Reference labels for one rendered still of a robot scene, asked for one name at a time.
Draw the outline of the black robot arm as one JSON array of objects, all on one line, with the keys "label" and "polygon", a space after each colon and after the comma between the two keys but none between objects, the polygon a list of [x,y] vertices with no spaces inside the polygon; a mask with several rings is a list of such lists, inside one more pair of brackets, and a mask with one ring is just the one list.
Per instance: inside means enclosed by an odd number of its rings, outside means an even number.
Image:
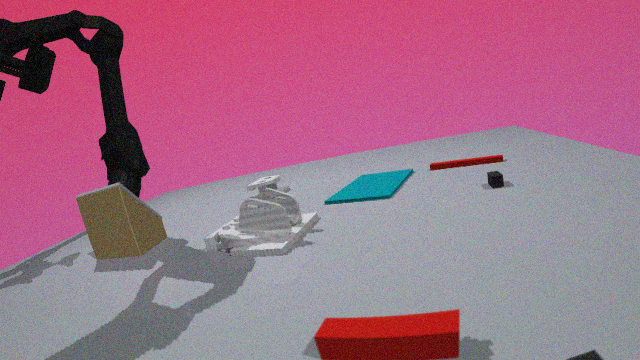
[{"label": "black robot arm", "polygon": [[[99,29],[91,40],[81,28]],[[107,167],[108,186],[121,182],[138,198],[141,177],[150,167],[144,156],[136,128],[128,121],[125,107],[119,59],[123,47],[122,28],[102,16],[85,15],[72,10],[56,16],[11,22],[0,18],[0,41],[6,44],[5,53],[14,56],[29,48],[33,35],[42,44],[68,38],[90,55],[98,68],[106,133],[99,139],[101,160]]]}]

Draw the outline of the teal flat plate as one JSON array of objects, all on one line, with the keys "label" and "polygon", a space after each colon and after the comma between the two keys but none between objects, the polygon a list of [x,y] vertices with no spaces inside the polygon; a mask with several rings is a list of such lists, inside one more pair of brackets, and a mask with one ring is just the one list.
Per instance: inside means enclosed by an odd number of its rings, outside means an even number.
[{"label": "teal flat plate", "polygon": [[413,169],[404,169],[362,175],[324,201],[325,205],[391,198],[412,172]]}]

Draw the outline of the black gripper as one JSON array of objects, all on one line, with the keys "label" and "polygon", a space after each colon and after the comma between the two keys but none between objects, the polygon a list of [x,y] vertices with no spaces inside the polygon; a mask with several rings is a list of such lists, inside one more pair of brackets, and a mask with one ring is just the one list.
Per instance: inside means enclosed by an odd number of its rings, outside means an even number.
[{"label": "black gripper", "polygon": [[32,36],[25,60],[7,55],[6,44],[0,41],[0,72],[19,77],[20,89],[38,94],[46,91],[56,58],[54,51],[43,46],[38,35]]}]

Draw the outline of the red long thin bar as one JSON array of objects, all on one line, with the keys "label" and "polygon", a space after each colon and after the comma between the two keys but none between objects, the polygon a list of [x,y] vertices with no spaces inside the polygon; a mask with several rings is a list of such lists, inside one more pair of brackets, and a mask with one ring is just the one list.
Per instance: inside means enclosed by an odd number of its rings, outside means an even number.
[{"label": "red long thin bar", "polygon": [[490,164],[490,163],[495,163],[495,162],[503,162],[503,155],[498,155],[498,156],[488,156],[488,157],[477,157],[477,158],[471,158],[471,159],[460,159],[460,160],[454,160],[454,161],[448,161],[448,162],[435,162],[435,163],[431,163],[430,164],[430,170],[439,170],[439,169],[446,169],[446,168],[453,168],[453,167],[466,167],[466,166],[472,166],[472,165],[478,165],[478,164]]}]

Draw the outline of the dark grey cylinder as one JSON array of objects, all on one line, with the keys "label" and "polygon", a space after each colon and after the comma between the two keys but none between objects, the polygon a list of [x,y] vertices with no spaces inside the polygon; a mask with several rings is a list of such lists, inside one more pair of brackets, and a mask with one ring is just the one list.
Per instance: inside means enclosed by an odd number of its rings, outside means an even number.
[{"label": "dark grey cylinder", "polygon": [[579,356],[571,357],[566,360],[603,360],[601,356],[595,351],[589,351],[584,354],[580,354]]}]

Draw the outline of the red curved block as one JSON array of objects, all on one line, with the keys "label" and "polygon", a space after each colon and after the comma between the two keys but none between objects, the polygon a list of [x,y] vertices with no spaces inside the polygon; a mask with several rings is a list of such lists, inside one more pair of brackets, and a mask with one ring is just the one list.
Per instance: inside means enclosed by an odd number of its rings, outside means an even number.
[{"label": "red curved block", "polygon": [[314,338],[322,360],[459,358],[459,314],[325,318]]}]

